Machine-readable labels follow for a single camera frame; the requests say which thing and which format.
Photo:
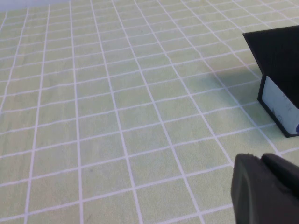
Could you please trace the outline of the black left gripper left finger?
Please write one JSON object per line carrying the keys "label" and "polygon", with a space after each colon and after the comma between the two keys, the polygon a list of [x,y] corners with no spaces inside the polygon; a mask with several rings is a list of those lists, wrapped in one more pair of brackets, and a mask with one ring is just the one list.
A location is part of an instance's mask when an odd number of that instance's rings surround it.
{"label": "black left gripper left finger", "polygon": [[235,157],[231,198],[238,224],[299,222],[299,198],[252,154]]}

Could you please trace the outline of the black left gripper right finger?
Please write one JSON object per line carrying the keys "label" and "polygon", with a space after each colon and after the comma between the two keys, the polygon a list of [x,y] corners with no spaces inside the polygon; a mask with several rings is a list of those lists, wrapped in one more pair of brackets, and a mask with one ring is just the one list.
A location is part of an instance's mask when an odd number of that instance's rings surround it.
{"label": "black left gripper right finger", "polygon": [[275,177],[298,198],[299,167],[278,155],[270,153],[263,154],[261,160]]}

